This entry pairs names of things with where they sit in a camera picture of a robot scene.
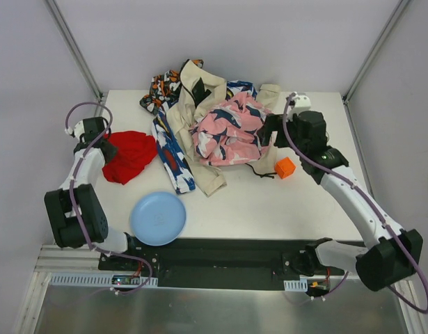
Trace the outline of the pink patterned cloth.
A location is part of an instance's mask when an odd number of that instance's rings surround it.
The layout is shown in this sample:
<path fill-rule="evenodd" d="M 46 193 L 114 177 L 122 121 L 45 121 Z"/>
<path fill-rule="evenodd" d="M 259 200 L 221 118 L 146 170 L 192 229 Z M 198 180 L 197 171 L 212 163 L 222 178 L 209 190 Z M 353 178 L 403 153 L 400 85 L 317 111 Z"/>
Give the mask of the pink patterned cloth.
<path fill-rule="evenodd" d="M 259 160 L 269 149 L 257 132 L 271 111 L 249 93 L 240 92 L 207 112 L 189 130 L 200 162 L 231 166 Z"/>

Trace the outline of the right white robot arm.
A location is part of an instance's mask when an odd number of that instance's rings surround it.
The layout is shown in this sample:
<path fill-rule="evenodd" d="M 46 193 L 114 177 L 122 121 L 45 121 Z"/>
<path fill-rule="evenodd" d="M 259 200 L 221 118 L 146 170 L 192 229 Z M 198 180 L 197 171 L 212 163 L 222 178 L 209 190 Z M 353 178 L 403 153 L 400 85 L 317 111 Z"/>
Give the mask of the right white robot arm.
<path fill-rule="evenodd" d="M 363 246 L 322 238 L 308 244 L 292 260 L 293 270 L 313 276 L 325 267 L 335 267 L 358 275 L 373 292 L 417 274 L 423 239 L 417 230 L 405 230 L 377 204 L 359 184 L 348 160 L 328 144 L 322 113 L 311 110 L 309 98 L 292 93 L 281 115 L 266 117 L 258 138 L 263 144 L 276 134 L 277 148 L 291 148 L 302 169 L 341 206 L 363 240 Z"/>

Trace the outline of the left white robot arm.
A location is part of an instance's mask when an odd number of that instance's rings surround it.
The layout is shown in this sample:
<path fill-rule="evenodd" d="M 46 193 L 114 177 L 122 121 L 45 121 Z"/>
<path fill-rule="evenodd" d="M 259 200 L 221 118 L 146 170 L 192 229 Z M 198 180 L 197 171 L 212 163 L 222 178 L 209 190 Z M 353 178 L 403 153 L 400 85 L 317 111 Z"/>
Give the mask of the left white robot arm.
<path fill-rule="evenodd" d="M 124 253 L 129 248 L 127 233 L 109 226 L 94 190 L 103 167 L 117 154 L 117 148 L 104 137 L 107 125 L 103 117 L 76 124 L 72 136 L 78 143 L 72 169 L 57 190 L 44 196 L 54 240 L 61 248 L 90 244 L 112 253 Z"/>

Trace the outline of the beige cloth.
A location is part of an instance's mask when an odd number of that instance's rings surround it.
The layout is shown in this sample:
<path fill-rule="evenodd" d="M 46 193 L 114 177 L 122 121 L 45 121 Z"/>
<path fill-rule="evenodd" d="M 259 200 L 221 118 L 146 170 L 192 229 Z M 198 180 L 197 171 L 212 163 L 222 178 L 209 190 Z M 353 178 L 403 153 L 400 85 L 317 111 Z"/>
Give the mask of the beige cloth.
<path fill-rule="evenodd" d="M 189 82 L 203 80 L 205 90 L 210 94 L 198 105 L 188 92 L 181 90 L 178 102 L 166 113 L 166 119 L 174 136 L 183 150 L 185 159 L 196 179 L 196 186 L 206 195 L 211 196 L 226 186 L 227 182 L 222 169 L 228 166 L 207 166 L 200 162 L 200 157 L 195 152 L 193 139 L 189 130 L 196 122 L 206 116 L 216 105 L 229 100 L 240 92 L 249 93 L 257 102 L 269 109 L 272 113 L 280 96 L 280 86 L 276 84 L 263 84 L 259 91 L 253 92 L 251 87 L 246 87 L 238 81 L 226 81 L 224 78 L 210 74 L 198 67 L 193 61 L 189 61 L 184 73 L 189 73 Z M 276 149 L 269 144 L 267 152 L 257 161 L 246 163 L 253 172 L 261 177 L 273 177 L 275 174 Z"/>

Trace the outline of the red cloth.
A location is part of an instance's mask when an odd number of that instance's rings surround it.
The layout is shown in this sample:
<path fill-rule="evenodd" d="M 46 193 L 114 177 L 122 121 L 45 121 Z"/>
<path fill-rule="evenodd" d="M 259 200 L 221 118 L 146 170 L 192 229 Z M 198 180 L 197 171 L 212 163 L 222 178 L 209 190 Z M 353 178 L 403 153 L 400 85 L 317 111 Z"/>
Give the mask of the red cloth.
<path fill-rule="evenodd" d="M 115 157 L 102 169 L 108 182 L 126 185 L 157 156 L 157 144 L 152 135 L 126 131 L 104 137 L 118 149 Z"/>

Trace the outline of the blue white patterned cloth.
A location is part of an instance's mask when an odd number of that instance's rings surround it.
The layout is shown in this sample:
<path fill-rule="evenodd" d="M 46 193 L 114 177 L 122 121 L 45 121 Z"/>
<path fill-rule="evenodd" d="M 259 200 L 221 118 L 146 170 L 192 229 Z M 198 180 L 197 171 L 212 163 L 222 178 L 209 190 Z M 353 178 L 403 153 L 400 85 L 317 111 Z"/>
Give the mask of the blue white patterned cloth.
<path fill-rule="evenodd" d="M 157 143 L 157 152 L 169 174 L 173 188 L 178 195 L 196 189 L 196 179 L 185 159 L 182 148 L 166 119 L 165 111 L 160 111 L 152 121 L 152 135 Z"/>

